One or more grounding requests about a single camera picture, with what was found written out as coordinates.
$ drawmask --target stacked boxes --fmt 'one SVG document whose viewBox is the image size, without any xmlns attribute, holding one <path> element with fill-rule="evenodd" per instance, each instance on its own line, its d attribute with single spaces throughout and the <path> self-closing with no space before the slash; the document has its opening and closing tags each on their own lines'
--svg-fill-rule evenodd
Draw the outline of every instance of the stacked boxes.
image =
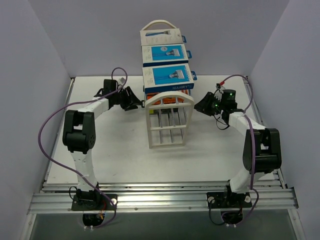
<svg viewBox="0 0 320 240">
<path fill-rule="evenodd" d="M 181 35 L 179 28 L 143 29 L 140 37 L 145 94 L 193 89 L 197 77 L 188 64 L 192 55 L 183 44 L 186 38 Z"/>
</svg>

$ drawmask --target white wall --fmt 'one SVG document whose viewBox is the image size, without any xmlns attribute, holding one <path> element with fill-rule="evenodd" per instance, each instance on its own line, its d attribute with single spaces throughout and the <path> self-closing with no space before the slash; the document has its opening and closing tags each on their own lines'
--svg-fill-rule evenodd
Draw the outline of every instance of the white wall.
<svg viewBox="0 0 320 240">
<path fill-rule="evenodd" d="M 281 134 L 307 239 L 319 239 L 320 1 L 290 0 L 251 74 L 257 105 Z"/>
<path fill-rule="evenodd" d="M 139 30 L 155 19 L 181 29 L 197 74 L 249 74 L 288 1 L 29 0 L 72 77 L 141 75 Z"/>
<path fill-rule="evenodd" d="M 0 238 L 18 239 L 48 161 L 38 129 L 61 106 L 70 78 L 27 0 L 0 1 Z M 52 149 L 60 122 L 48 125 Z"/>
</svg>

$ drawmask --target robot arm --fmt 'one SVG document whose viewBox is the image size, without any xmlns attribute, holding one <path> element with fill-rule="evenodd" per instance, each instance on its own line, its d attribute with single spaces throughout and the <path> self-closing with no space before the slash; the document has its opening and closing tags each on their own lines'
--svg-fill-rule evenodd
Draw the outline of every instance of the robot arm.
<svg viewBox="0 0 320 240">
<path fill-rule="evenodd" d="M 194 108 L 208 116 L 221 115 L 222 120 L 230 127 L 235 128 L 245 136 L 243 148 L 243 167 L 238 174 L 230 179 L 227 189 L 230 194 L 243 194 L 249 191 L 251 174 L 254 174 L 254 182 L 265 174 L 281 167 L 281 148 L 279 131 L 275 128 L 266 128 L 250 118 L 255 145 L 255 169 L 252 173 L 252 139 L 250 126 L 242 109 L 237 108 L 236 91 L 224 89 L 217 85 L 214 94 L 208 92 Z"/>
<path fill-rule="evenodd" d="M 107 98 L 100 99 L 102 96 L 114 92 L 118 89 L 118 86 L 119 84 L 116 80 L 105 79 L 103 88 L 93 98 L 97 101 L 78 110 L 67 110 L 65 113 L 62 142 L 72 155 L 75 169 L 97 188 L 99 188 L 99 184 L 92 162 L 92 148 L 96 142 L 95 119 L 114 105 L 120 105 L 125 111 L 137 109 L 138 106 L 143 105 L 143 102 L 134 95 L 129 86 Z M 99 204 L 101 195 L 90 187 L 81 176 L 78 175 L 77 178 L 77 201 L 74 202 L 82 205 L 85 205 L 86 202 Z"/>
<path fill-rule="evenodd" d="M 255 170 L 253 183 L 264 175 L 281 167 L 281 151 L 279 132 L 273 128 L 266 128 L 250 118 L 255 139 Z M 248 192 L 252 174 L 252 142 L 248 120 L 242 112 L 229 115 L 228 124 L 245 137 L 243 149 L 243 167 L 229 181 L 233 193 Z"/>
<path fill-rule="evenodd" d="M 66 134 L 63 138 L 63 144 L 68 147 L 71 153 L 75 169 L 82 173 L 94 186 L 98 184 L 92 163 L 92 148 L 96 142 L 95 119 L 108 110 L 109 100 L 104 98 L 90 103 L 77 111 L 68 110 L 65 114 L 64 126 L 66 131 L 63 133 Z M 74 128 L 78 125 L 82 125 L 82 130 Z M 85 192 L 93 190 L 82 177 L 77 175 L 77 178 L 78 189 Z"/>
</svg>

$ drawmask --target black mounting plate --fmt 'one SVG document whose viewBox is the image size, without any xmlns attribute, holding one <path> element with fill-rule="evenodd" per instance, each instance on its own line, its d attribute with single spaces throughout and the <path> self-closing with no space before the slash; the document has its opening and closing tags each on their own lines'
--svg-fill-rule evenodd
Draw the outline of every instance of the black mounting plate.
<svg viewBox="0 0 320 240">
<path fill-rule="evenodd" d="M 239 202 L 242 203 L 242 208 L 244 208 L 244 209 L 252 207 L 251 201 L 245 202 L 246 197 L 247 196 L 250 197 L 250 194 L 248 192 L 243 193 L 243 194 L 237 194 L 236 196 L 238 198 L 238 201 L 236 201 L 234 204 L 228 204 L 228 202 L 226 201 L 224 196 L 225 196 L 224 191 L 207 192 L 206 193 L 206 201 L 208 204 L 208 208 L 210 208 L 210 201 L 209 201 L 210 197 L 214 198 L 214 201 L 212 201 L 212 203 L 211 203 L 211 209 L 239 209 L 240 208 Z"/>
<path fill-rule="evenodd" d="M 110 199 L 116 199 L 116 202 L 118 202 L 118 195 L 117 194 L 105 194 L 107 195 Z M 107 211 L 114 211 L 117 210 L 117 204 L 115 206 L 112 206 L 111 203 L 107 200 L 104 199 L 104 202 L 106 203 L 106 209 Z M 71 210 L 72 211 L 99 211 L 104 209 L 105 204 L 103 201 L 101 201 L 100 204 L 95 204 L 93 201 L 83 201 L 83 200 L 78 200 L 77 195 L 73 196 L 73 201 L 72 201 L 72 206 Z"/>
</svg>

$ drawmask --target orange item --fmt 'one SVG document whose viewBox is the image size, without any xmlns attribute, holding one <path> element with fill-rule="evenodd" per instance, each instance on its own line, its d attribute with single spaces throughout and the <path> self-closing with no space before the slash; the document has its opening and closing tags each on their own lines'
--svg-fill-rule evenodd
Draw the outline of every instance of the orange item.
<svg viewBox="0 0 320 240">
<path fill-rule="evenodd" d="M 181 90 L 179 92 L 182 92 L 184 94 L 188 94 L 188 90 Z M 152 98 L 153 96 L 157 95 L 159 92 L 155 92 L 155 93 L 149 93 L 146 95 L 146 99 L 149 100 L 150 98 Z M 178 102 L 179 103 L 183 103 L 184 100 L 182 98 L 178 97 Z M 163 104 L 175 104 L 176 103 L 176 98 L 175 97 L 166 97 L 163 98 Z M 159 105 L 160 101 L 156 101 L 153 105 Z"/>
</svg>

